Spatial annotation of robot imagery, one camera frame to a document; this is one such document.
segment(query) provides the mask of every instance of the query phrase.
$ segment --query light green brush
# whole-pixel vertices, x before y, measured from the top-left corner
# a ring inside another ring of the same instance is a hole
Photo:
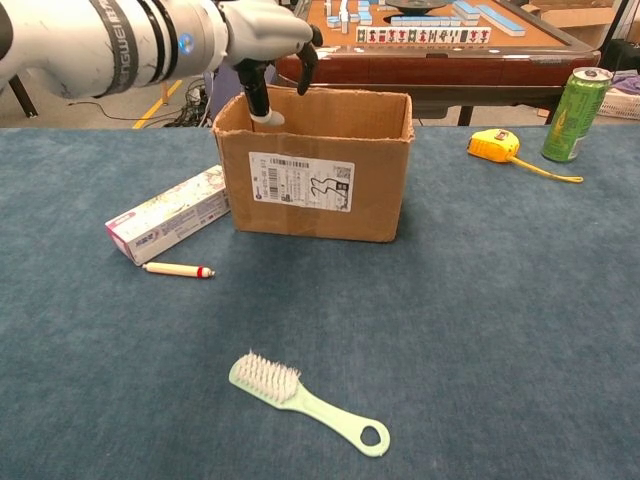
[[[231,367],[229,381],[245,392],[280,410],[293,410],[315,418],[333,428],[370,457],[380,457],[389,449],[389,430],[382,423],[340,410],[314,396],[302,386],[294,368],[273,363],[255,353],[248,353]],[[371,427],[380,437],[376,445],[366,445],[361,436]]]

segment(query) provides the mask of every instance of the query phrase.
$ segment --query blue table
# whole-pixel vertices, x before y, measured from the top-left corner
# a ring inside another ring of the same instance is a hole
[[[203,130],[0,131],[0,478],[640,478],[637,126],[569,165],[469,157],[417,130],[388,245],[229,216],[148,274],[103,223],[217,162]],[[384,457],[231,386],[249,349],[384,422]]]

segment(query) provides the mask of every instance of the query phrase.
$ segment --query floor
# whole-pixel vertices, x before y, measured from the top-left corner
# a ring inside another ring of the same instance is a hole
[[[31,80],[28,74],[21,75],[21,79],[36,107],[39,115],[26,118],[10,88],[5,88],[0,94],[0,128],[157,128],[166,123],[164,120],[175,118],[185,105],[185,94],[188,85],[197,77],[185,79],[177,86],[167,105],[156,105],[161,98],[160,86],[145,87],[129,90],[125,93],[105,97],[100,100],[82,99],[78,101],[96,102],[104,109],[104,113],[97,105],[70,105],[71,101],[56,97],[44,90],[39,84]],[[156,105],[157,111],[149,114]],[[443,119],[415,120],[417,125],[456,125],[459,107],[449,109]],[[146,122],[139,122],[143,115],[150,117]],[[545,117],[538,110],[526,106],[517,107],[477,107],[474,109],[471,125],[543,125]],[[596,123],[640,123],[619,118],[598,116]]]

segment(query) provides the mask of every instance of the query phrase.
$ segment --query yellow tape measure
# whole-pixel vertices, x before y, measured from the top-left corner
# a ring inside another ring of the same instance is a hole
[[[544,177],[570,183],[582,183],[582,177],[564,177],[547,172],[541,168],[523,162],[516,157],[520,149],[520,140],[513,133],[499,128],[474,133],[469,140],[467,151],[475,156],[496,163],[515,163]]]

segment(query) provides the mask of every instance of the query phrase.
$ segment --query white bristles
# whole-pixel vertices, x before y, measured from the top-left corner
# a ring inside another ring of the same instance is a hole
[[[300,372],[249,352],[237,362],[236,378],[276,403],[293,397]]]

